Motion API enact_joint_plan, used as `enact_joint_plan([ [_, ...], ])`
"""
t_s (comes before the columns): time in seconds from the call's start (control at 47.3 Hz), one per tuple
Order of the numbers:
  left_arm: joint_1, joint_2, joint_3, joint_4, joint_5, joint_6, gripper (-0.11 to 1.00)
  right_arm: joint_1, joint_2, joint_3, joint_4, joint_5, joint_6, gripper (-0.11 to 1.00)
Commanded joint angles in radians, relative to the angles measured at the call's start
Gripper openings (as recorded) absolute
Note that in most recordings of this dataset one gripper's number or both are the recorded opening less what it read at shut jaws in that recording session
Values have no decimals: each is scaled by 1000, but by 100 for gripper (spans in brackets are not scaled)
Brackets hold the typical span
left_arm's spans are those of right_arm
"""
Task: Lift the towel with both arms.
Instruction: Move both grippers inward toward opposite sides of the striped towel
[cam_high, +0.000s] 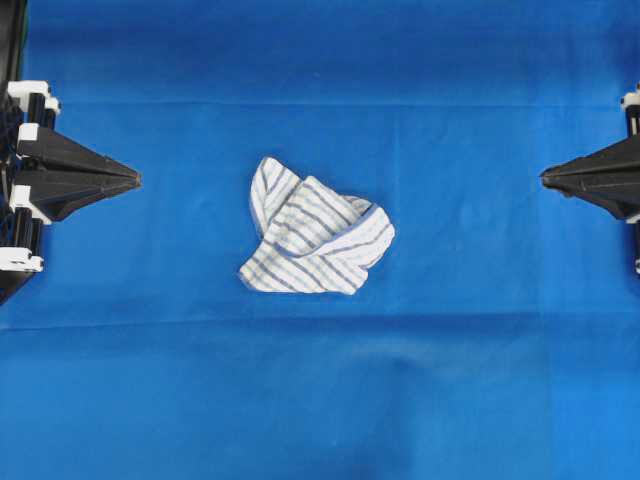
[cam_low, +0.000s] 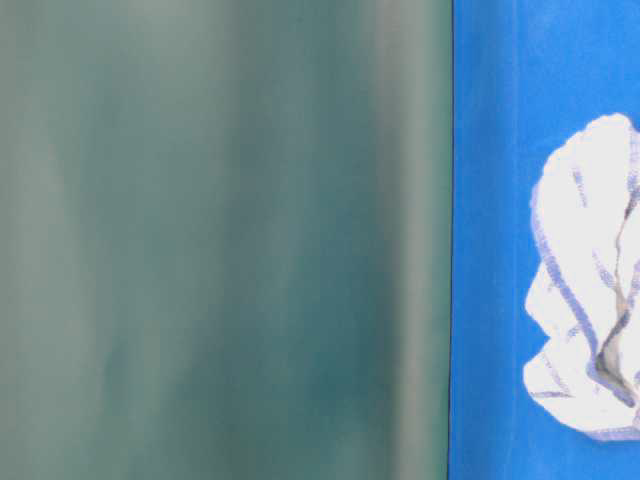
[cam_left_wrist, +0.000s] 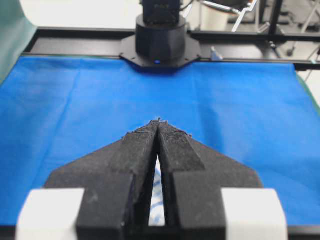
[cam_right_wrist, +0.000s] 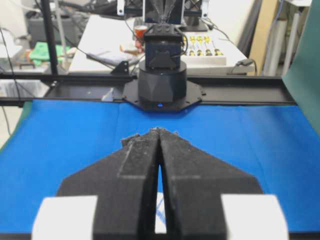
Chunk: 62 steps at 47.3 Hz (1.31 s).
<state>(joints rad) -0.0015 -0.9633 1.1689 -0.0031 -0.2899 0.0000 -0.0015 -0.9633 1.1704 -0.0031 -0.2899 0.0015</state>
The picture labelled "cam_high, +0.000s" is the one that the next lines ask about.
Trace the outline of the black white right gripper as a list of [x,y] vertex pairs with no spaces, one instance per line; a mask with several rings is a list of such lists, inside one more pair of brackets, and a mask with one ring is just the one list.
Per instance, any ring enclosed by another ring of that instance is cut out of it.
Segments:
[[[542,179],[554,179],[572,175],[630,173],[639,171],[639,109],[640,86],[634,91],[626,93],[621,99],[621,107],[625,112],[628,138],[611,144],[587,156],[575,158],[564,164],[552,166],[544,170]],[[547,183],[542,185],[550,190],[561,193],[567,198],[578,198],[592,205],[598,206],[614,218],[626,221],[633,226],[635,244],[634,268],[640,273],[640,245],[639,245],[639,206],[621,200],[611,200],[602,194],[578,191]]]

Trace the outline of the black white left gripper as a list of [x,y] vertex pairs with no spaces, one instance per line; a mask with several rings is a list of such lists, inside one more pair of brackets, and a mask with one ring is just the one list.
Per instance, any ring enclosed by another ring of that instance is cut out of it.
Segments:
[[1,248],[1,270],[39,273],[44,265],[39,254],[44,225],[140,187],[140,175],[50,129],[55,127],[61,108],[46,81],[9,81],[7,94],[27,114],[15,141],[20,157],[36,159],[48,167],[89,172],[20,172],[10,183],[8,206],[13,227],[9,246]]

